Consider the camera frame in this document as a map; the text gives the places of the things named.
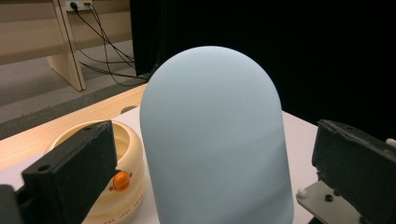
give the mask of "orange knob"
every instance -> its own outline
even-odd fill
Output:
[[[128,189],[129,184],[129,175],[126,172],[120,171],[114,175],[113,186],[116,192],[123,192]]]

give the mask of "black cable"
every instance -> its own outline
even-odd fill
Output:
[[[92,71],[98,72],[98,73],[103,73],[103,74],[110,74],[107,70],[103,70],[101,68],[97,68],[91,65],[88,65],[86,63],[81,63],[81,65],[84,65],[85,67],[91,69]],[[120,74],[120,73],[115,73],[112,72],[112,74],[116,77],[132,77],[132,76],[128,76],[128,75],[124,75],[124,74]],[[147,80],[145,77],[132,77],[132,78],[137,78],[137,79],[142,79],[142,80]]]
[[[130,62],[127,62],[127,61],[125,61],[125,62],[128,63],[128,65],[131,66],[133,69],[135,69],[133,65],[129,64],[129,63],[134,63],[134,61],[133,61],[134,58],[129,56],[129,55],[127,55],[127,54],[125,54],[124,52],[122,52],[122,50],[118,49],[116,46],[113,45],[113,43],[111,43],[111,41],[109,40],[108,36],[106,35],[105,31],[102,28],[102,24],[101,24],[101,22],[99,20],[99,15],[97,14],[97,12],[94,9],[93,5],[92,4],[87,4],[87,6],[89,6],[92,15],[95,17],[95,20],[98,23],[102,34],[99,34],[99,32],[96,31],[96,29],[93,28],[88,22],[86,22],[84,20],[84,18],[82,18],[81,15],[79,15],[79,13],[78,13],[78,16],[81,18],[81,20],[84,21],[84,23],[86,23],[94,32],[96,32],[97,35],[99,35],[102,39],[104,39],[106,41],[106,43],[109,44],[117,52],[117,54],[122,58],[123,61],[125,61],[125,59],[120,55],[120,53],[122,55],[124,55],[126,58],[128,58],[130,60]]]
[[[107,66],[107,71],[102,70],[102,69],[98,69],[98,68],[94,68],[94,67],[92,67],[92,66],[90,66],[90,65],[87,65],[87,64],[85,64],[85,63],[81,63],[81,64],[84,65],[84,66],[86,66],[86,67],[88,67],[88,68],[90,68],[90,69],[93,70],[93,71],[101,72],[101,73],[104,73],[104,74],[110,74],[111,77],[113,78],[113,80],[114,80],[116,83],[118,83],[119,85],[121,85],[121,86],[131,87],[131,86],[136,86],[136,85],[140,85],[140,84],[143,84],[143,83],[147,82],[147,81],[148,81],[147,78],[145,78],[145,77],[140,77],[140,76],[138,76],[138,75],[136,75],[136,77],[132,77],[132,78],[143,79],[144,81],[139,82],[139,83],[136,83],[136,84],[133,84],[133,85],[125,85],[125,84],[122,84],[122,83],[118,82],[118,81],[114,78],[114,76],[118,76],[118,77],[131,77],[131,76],[127,76],[127,75],[123,75],[123,74],[118,74],[118,73],[114,73],[114,72],[111,71],[111,69],[110,69],[110,67],[109,67],[109,64],[110,64],[111,62],[108,61],[106,43],[109,44],[109,45],[117,52],[117,54],[121,57],[121,59],[122,59],[125,63],[127,63],[129,66],[131,66],[133,69],[135,69],[134,66],[130,65],[129,62],[127,62],[120,54],[122,53],[122,55],[124,55],[124,56],[125,56],[127,59],[129,59],[130,61],[131,61],[133,58],[130,57],[130,56],[128,56],[128,55],[126,55],[125,53],[123,53],[121,50],[119,50],[117,47],[115,47],[115,46],[111,43],[111,41],[109,40],[108,36],[106,35],[106,33],[105,33],[105,31],[104,31],[104,29],[103,29],[103,27],[102,27],[102,23],[100,22],[99,15],[98,15],[98,13],[96,12],[96,10],[94,9],[94,7],[93,7],[92,4],[87,4],[87,6],[90,8],[91,13],[92,13],[92,15],[94,16],[96,22],[98,23],[99,28],[100,28],[100,31],[101,31],[102,34],[99,34],[99,33],[96,31],[96,29],[94,29],[89,23],[87,23],[87,22],[84,20],[84,18],[82,18],[82,17],[79,15],[78,9],[77,9],[77,4],[74,3],[74,6],[72,6],[73,3],[74,3],[74,2],[72,2],[72,3],[70,4],[70,7],[73,8],[73,9],[75,10],[76,14],[81,18],[82,21],[84,21],[93,31],[95,31],[95,32],[103,39],[104,48],[105,48],[105,55],[106,55],[106,61],[105,61],[105,62],[102,62],[102,61],[98,61],[98,60],[92,59],[91,57],[89,57],[88,55],[86,55],[84,52],[82,52],[82,50],[81,50],[80,52],[83,53],[86,57],[88,57],[89,59],[91,59],[91,60],[93,60],[93,61],[96,61],[96,62],[99,62],[99,63],[105,63],[106,66]]]
[[[104,61],[100,61],[100,60],[96,60],[93,59],[92,57],[88,56],[86,53],[84,53],[81,49],[79,50],[79,52],[81,52],[86,58],[90,59],[91,61],[97,62],[97,63],[106,63]],[[124,61],[119,61],[119,62],[108,62],[108,63],[125,63]]]

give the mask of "table surface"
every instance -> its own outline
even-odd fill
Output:
[[[50,142],[68,128],[93,119],[112,119],[130,126],[139,136],[139,105],[145,86],[132,89],[96,105],[79,110],[70,115],[56,119],[32,130],[0,141],[0,184],[19,188],[23,182],[20,173],[29,164],[43,155]],[[135,105],[137,108],[121,114],[125,107]],[[316,168],[311,164],[312,152],[318,127],[293,115],[283,112],[286,145],[290,167],[293,195],[298,189],[304,189],[315,183]],[[154,196],[146,163],[148,189],[138,212],[126,223],[159,223]],[[303,209],[294,198],[294,224],[306,224],[312,215]]]

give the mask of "bolt hole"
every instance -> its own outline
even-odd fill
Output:
[[[127,106],[127,107],[125,107],[125,108],[123,108],[123,109],[121,110],[121,114],[123,114],[123,113],[125,113],[125,112],[127,112],[127,111],[130,111],[130,110],[132,110],[132,109],[134,109],[134,108],[136,108],[135,105]]]
[[[326,194],[326,196],[324,197],[324,200],[326,200],[326,202],[330,203],[330,202],[332,202],[332,200],[334,200],[334,198],[332,197],[331,194]]]
[[[49,165],[43,165],[43,166],[38,167],[37,171],[38,172],[43,172],[43,171],[48,170],[49,168],[50,168]]]

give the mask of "dark background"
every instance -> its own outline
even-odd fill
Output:
[[[137,73],[174,54],[217,45],[256,61],[282,109],[396,138],[394,1],[131,0]]]

